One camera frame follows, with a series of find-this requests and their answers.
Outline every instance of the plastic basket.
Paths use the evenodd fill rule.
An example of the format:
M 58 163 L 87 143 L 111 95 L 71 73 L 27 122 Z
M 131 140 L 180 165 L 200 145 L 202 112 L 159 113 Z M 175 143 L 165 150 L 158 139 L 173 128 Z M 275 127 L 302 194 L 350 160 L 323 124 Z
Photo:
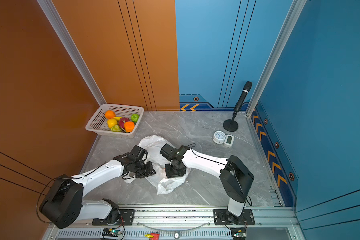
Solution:
M 140 117 L 137 120 L 135 128 L 132 132 L 112 132 L 107 124 L 108 119 L 106 119 L 104 116 L 108 110 L 114 111 L 117 117 L 125 117 L 130 119 L 132 114 L 139 114 Z M 96 132 L 100 135 L 133 138 L 136 134 L 137 128 L 139 127 L 141 119 L 143 118 L 143 113 L 144 108 L 142 107 L 105 103 L 96 110 L 91 119 L 88 121 L 85 129 Z

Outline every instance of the yellow chevron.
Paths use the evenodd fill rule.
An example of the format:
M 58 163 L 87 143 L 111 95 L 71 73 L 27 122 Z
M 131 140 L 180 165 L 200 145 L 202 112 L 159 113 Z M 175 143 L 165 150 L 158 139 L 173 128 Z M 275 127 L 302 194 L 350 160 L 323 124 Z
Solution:
M 198 105 L 199 105 L 199 104 L 196 104 L 195 106 L 193 106 L 193 107 L 191 108 L 191 110 L 192 110 L 192 111 L 196 111 L 195 108 L 196 108 Z
M 277 175 L 277 186 L 280 188 L 280 180 L 282 180 L 283 182 L 285 182 L 286 184 L 287 183 L 287 180 L 285 180 L 285 178 L 283 178 L 282 176 L 280 175 Z
M 267 135 L 265 134 L 265 132 L 260 131 L 260 142 L 261 142 L 261 136 L 262 136 L 262 135 L 267 136 Z
M 184 112 L 187 111 L 184 108 L 188 107 L 189 104 L 185 104 L 182 108 L 180 108 L 181 110 L 183 110 Z
M 253 124 L 254 124 L 254 119 L 255 119 L 255 118 L 259 118 L 259 116 L 253 116 Z
M 261 123 L 256 123 L 256 132 L 259 132 L 259 126 L 262 127 Z
M 281 170 L 280 165 L 278 165 L 277 163 L 273 162 L 273 163 L 272 163 L 272 172 L 273 172 L 273 173 L 275 173 L 275 167 L 277 167 L 278 169 Z
M 269 162 L 269 156 L 270 156 L 270 155 L 272 155 L 272 156 L 276 157 L 276 156 L 275 156 L 275 154 L 274 154 L 273 152 L 268 151 L 268 162 Z

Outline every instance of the alarm clock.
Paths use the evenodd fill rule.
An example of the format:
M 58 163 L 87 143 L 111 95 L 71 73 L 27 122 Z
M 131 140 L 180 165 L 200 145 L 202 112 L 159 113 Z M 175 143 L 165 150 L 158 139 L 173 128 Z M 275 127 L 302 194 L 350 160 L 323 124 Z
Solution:
M 225 140 L 225 133 L 221 131 L 216 131 L 213 134 L 212 140 L 217 144 L 223 144 Z

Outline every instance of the black microphone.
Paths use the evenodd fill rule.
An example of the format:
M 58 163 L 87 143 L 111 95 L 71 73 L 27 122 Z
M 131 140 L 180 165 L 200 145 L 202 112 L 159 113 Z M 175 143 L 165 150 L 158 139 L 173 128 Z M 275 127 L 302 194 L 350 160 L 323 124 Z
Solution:
M 251 90 L 251 87 L 252 87 L 251 82 L 246 82 L 245 83 L 243 91 L 241 92 L 240 98 L 237 101 L 235 108 L 233 109 L 233 117 L 236 117 L 237 113 L 240 112 L 240 109 L 243 106 L 245 97 L 247 96 L 247 94 Z
M 232 119 L 227 119 L 227 120 L 224 121 L 223 127 L 227 131 L 235 132 L 239 128 L 239 125 L 237 124 L 237 122 L 234 119 L 235 119 L 237 113 L 240 112 L 241 107 L 243 106 L 245 97 L 247 96 L 248 92 L 251 90 L 251 87 L 252 87 L 251 82 L 246 82 L 245 83 L 243 91 L 241 92 L 239 101 L 237 101 L 236 106 L 233 108 Z

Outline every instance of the clock face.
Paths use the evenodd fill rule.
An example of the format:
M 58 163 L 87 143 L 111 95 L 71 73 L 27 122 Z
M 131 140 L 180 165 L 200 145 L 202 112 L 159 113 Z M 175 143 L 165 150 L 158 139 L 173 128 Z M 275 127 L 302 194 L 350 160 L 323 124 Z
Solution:
M 215 132 L 215 137 L 216 137 L 216 139 L 224 140 L 225 139 L 225 133 L 217 131 L 217 132 Z

